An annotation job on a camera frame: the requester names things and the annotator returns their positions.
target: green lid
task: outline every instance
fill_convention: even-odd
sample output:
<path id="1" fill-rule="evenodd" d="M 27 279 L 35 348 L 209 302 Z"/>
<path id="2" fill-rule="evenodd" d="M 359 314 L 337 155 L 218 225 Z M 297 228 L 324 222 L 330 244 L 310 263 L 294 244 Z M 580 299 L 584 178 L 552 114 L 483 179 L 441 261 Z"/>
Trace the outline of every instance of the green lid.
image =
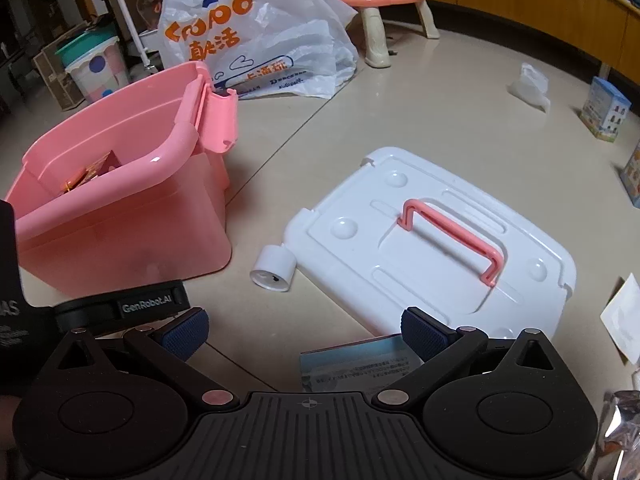
<path id="1" fill-rule="evenodd" d="M 60 57 L 62 65 L 67 67 L 76 59 L 81 58 L 94 46 L 100 45 L 103 41 L 116 36 L 116 28 L 111 23 L 107 27 L 94 28 L 82 33 L 80 36 L 70 41 L 65 46 L 56 51 Z"/>

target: blue dot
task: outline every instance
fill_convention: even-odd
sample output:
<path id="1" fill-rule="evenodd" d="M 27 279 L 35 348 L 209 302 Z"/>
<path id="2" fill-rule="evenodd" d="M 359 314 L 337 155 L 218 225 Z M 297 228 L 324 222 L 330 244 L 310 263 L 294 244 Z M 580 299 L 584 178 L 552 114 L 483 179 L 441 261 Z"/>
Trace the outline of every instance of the blue dot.
<path id="1" fill-rule="evenodd" d="M 104 60 L 104 58 L 102 56 L 95 56 L 89 62 L 89 70 L 91 70 L 91 72 L 97 74 L 98 72 L 102 71 L 102 69 L 105 67 L 106 64 L 107 64 L 107 62 Z"/>

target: bag handle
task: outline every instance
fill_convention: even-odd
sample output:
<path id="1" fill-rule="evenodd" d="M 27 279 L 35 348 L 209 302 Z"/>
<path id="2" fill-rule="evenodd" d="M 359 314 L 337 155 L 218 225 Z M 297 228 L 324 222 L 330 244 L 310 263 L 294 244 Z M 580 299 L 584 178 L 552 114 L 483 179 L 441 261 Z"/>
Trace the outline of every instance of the bag handle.
<path id="1" fill-rule="evenodd" d="M 452 219 L 444 216 L 417 198 L 407 200 L 404 202 L 404 206 L 402 206 L 402 214 L 400 218 L 398 218 L 398 225 L 405 231 L 410 231 L 414 226 L 414 212 L 417 212 L 422 218 L 429 221 L 455 241 L 460 242 L 473 252 L 488 258 L 491 261 L 491 265 L 482 273 L 480 281 L 492 288 L 495 286 L 495 279 L 504 268 L 504 257 L 495 247 L 489 245 L 468 229 L 465 229 L 457 222 L 454 222 Z"/>

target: pink plastic container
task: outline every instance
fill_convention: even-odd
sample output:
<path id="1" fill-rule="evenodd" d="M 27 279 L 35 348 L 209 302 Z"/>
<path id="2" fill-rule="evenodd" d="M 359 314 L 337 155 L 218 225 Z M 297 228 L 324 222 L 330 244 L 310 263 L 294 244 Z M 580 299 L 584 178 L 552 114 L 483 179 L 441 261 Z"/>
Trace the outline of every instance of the pink plastic container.
<path id="1" fill-rule="evenodd" d="M 42 136 L 6 200 L 20 266 L 77 298 L 224 267 L 223 153 L 236 143 L 238 96 L 211 91 L 187 62 L 90 105 Z M 68 193 L 63 182 L 113 150 L 122 166 Z"/>

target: blue booklet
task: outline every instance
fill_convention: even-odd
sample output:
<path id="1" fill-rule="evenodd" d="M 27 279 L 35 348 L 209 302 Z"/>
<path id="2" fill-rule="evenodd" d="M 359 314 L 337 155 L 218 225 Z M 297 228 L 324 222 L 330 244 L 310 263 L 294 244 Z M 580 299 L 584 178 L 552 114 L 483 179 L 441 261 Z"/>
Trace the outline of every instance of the blue booklet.
<path id="1" fill-rule="evenodd" d="M 400 334 L 300 354 L 306 392 L 363 392 L 367 399 L 421 364 Z"/>

